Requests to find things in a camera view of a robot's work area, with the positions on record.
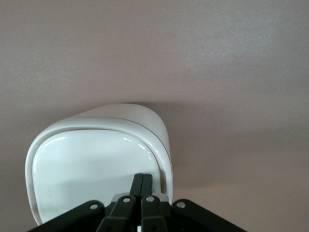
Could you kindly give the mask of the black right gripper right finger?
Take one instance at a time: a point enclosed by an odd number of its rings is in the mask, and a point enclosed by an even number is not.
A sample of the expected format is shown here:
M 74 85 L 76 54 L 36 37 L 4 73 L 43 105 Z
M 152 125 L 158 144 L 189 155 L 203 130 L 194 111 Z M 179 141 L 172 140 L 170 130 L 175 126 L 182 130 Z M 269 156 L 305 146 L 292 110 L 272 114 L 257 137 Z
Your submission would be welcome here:
M 173 204 L 152 192 L 153 177 L 141 174 L 140 210 L 143 232 L 243 232 L 244 229 L 188 200 Z

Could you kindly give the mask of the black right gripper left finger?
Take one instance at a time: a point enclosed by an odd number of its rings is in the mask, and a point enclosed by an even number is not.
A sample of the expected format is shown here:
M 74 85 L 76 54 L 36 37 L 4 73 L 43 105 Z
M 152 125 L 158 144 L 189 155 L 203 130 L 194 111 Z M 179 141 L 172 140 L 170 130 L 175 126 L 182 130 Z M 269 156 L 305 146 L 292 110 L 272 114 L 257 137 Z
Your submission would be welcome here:
M 32 232 L 136 232 L 141 218 L 144 174 L 134 175 L 129 194 L 107 207 L 99 201 L 84 204 L 31 229 Z

